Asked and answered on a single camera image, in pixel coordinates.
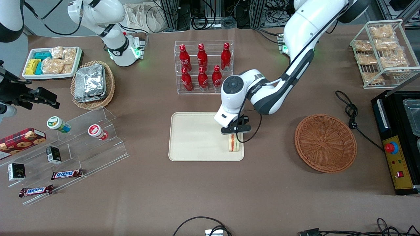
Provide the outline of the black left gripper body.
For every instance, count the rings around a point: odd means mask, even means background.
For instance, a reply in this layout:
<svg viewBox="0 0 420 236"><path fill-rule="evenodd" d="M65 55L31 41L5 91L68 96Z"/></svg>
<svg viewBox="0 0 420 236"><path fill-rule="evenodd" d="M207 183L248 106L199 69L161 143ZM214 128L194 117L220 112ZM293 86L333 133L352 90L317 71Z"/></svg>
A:
<svg viewBox="0 0 420 236"><path fill-rule="evenodd" d="M252 127L247 124L249 122L248 116L241 116L235 121L232 121L227 128L222 127L221 133L223 135L229 135L230 133L240 133L242 130L244 133L249 133Z"/></svg>

